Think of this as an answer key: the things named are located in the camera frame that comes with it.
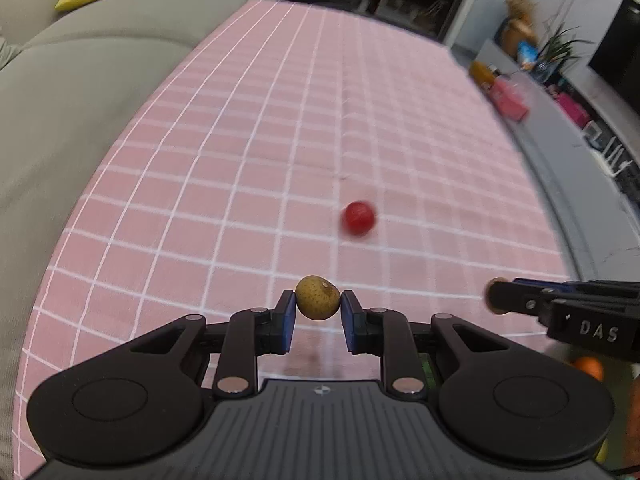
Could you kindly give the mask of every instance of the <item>television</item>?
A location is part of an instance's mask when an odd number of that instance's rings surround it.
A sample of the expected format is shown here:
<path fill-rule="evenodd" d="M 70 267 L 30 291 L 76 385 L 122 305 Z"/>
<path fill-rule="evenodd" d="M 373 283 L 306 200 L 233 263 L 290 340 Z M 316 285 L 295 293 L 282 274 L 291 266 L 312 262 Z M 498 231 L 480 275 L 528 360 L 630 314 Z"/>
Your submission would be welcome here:
<path fill-rule="evenodd" d="M 622 1 L 589 66 L 640 114 L 640 3 Z"/>

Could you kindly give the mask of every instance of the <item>sofa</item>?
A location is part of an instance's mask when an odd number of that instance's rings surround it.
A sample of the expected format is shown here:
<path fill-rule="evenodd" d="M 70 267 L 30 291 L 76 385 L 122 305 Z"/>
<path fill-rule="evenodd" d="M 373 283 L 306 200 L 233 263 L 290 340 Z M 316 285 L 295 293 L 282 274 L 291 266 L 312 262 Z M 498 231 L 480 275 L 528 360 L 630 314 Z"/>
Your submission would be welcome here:
<path fill-rule="evenodd" d="M 113 141 L 166 76 L 247 0 L 0 0 L 23 51 L 0 70 L 0 478 L 34 297 L 65 222 Z"/>

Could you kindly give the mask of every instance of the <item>silver rivet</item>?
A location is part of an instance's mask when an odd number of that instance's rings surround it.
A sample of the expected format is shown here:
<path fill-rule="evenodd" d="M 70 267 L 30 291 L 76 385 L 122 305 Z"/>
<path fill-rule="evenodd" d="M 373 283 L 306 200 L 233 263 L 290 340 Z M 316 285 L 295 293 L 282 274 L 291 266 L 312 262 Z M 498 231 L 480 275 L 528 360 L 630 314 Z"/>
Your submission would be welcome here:
<path fill-rule="evenodd" d="M 392 386 L 401 394 L 416 394 L 424 388 L 424 383 L 415 377 L 400 377 L 394 381 Z"/>
<path fill-rule="evenodd" d="M 218 389 L 228 394 L 239 394 L 249 387 L 249 381 L 242 377 L 225 377 L 218 381 Z"/>

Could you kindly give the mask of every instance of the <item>pink checkered tablecloth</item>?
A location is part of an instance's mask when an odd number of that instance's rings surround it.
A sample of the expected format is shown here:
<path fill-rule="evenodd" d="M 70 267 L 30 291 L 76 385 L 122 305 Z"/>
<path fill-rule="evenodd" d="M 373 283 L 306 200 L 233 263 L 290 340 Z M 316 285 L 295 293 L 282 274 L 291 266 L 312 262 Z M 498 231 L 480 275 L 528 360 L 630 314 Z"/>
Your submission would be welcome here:
<path fill-rule="evenodd" d="M 438 44 L 321 7 L 247 3 L 133 117 L 62 233 L 20 360 L 15 475 L 42 462 L 25 409 L 46 377 L 191 312 L 220 322 L 273 307 L 306 274 L 366 308 L 450 312 L 542 348 L 535 320 L 481 302 L 495 276 L 565 279 L 522 164 Z M 378 209 L 367 237 L 339 230 L 353 200 Z M 339 316 L 298 316 L 291 353 L 258 364 L 263 378 L 379 369 L 348 354 Z"/>

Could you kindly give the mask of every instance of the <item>red ball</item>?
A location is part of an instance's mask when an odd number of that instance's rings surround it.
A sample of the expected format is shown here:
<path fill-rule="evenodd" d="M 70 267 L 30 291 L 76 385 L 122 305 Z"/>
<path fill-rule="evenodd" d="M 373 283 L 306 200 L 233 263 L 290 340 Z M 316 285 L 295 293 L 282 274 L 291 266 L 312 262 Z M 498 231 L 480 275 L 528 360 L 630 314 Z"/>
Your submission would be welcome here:
<path fill-rule="evenodd" d="M 367 234 L 375 224 L 376 210 L 369 202 L 351 202 L 342 212 L 342 225 L 354 236 Z"/>

